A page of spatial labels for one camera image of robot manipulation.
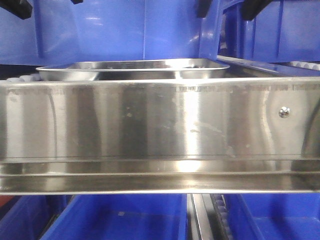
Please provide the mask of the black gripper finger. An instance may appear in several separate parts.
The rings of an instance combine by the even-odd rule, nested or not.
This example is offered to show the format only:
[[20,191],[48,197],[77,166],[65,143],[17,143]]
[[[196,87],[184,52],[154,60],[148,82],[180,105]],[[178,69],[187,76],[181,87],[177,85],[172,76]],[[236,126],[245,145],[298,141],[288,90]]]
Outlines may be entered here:
[[80,4],[80,3],[83,3],[83,0],[71,0],[71,2],[73,4]]
[[198,0],[196,8],[196,17],[205,18],[211,7],[211,0]]
[[0,7],[22,20],[32,16],[33,6],[27,0],[0,0]]
[[252,21],[272,0],[244,0],[240,9],[245,21]]

